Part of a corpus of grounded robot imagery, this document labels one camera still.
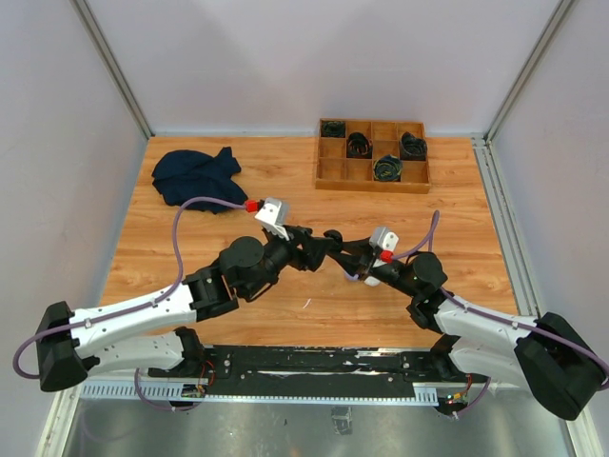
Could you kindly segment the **purple round charging case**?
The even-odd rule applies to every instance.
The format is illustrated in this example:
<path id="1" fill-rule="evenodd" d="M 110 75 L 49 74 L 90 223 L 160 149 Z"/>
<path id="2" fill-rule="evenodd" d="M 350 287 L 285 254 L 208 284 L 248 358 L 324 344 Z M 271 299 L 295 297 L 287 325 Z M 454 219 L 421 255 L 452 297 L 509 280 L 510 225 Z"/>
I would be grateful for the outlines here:
<path id="1" fill-rule="evenodd" d="M 343 271 L 343 274 L 344 274 L 344 278 L 345 278 L 347 281 L 351 281 L 351 282 L 357 282 L 357 281 L 359 281 L 359 275 L 358 275 L 358 274 L 355 274 L 355 275 L 350 275 L 350 274 L 349 274 L 348 272 L 346 272 L 346 271 Z"/>

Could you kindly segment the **black round charging case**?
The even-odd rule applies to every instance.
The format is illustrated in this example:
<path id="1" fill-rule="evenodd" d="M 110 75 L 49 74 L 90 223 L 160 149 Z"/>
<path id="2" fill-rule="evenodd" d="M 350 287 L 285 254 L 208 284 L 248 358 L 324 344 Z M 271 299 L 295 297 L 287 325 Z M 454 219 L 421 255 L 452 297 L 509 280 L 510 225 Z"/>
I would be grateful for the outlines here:
<path id="1" fill-rule="evenodd" d="M 330 229 L 324 232 L 324 237 L 328 239 L 332 239 L 336 243 L 341 243 L 343 241 L 342 235 L 335 229 Z"/>

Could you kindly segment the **white round charging case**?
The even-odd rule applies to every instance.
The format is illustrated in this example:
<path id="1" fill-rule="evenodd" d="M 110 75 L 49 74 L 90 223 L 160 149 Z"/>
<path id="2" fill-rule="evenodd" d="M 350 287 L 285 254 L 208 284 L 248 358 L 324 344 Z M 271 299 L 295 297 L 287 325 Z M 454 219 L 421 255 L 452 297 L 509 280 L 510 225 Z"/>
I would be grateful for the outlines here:
<path id="1" fill-rule="evenodd" d="M 378 286 L 378 285 L 381 283 L 381 281 L 380 281 L 380 280 L 378 280 L 377 278 L 373 277 L 373 276 L 368 276 L 368 277 L 367 277 L 367 278 L 364 280 L 364 283 L 365 283 L 367 286 L 370 286 L 370 287 L 376 287 L 376 286 Z"/>

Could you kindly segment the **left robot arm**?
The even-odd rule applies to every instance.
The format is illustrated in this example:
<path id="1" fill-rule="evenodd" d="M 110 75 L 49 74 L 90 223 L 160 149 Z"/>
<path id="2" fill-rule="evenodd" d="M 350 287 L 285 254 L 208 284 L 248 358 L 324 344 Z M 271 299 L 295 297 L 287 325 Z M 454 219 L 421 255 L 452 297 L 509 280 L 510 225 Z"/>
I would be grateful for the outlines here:
<path id="1" fill-rule="evenodd" d="M 176 369 L 190 377 L 203 367 L 202 345 L 188 325 L 236 310 L 277 284 L 287 267 L 317 270 L 342 241 L 336 231 L 315 237 L 311 229 L 242 236 L 209 266 L 180 274 L 170 286 L 100 308 L 47 307 L 36 332 L 39 387 L 56 392 L 90 375 L 130 368 Z"/>

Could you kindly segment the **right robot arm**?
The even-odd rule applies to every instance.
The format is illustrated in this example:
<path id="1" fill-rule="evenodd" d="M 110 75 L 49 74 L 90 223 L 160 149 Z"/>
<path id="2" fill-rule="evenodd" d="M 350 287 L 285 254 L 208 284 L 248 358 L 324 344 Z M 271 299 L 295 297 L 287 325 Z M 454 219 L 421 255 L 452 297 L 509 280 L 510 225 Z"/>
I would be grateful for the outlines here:
<path id="1" fill-rule="evenodd" d="M 416 251 L 399 260 L 365 240 L 329 252 L 344 271 L 374 279 L 410 297 L 411 319 L 440 334 L 431 368 L 444 381 L 477 374 L 530 392 L 555 416 L 573 421 L 608 388 L 608 365 L 562 316 L 510 315 L 477 306 L 444 288 L 437 255 Z"/>

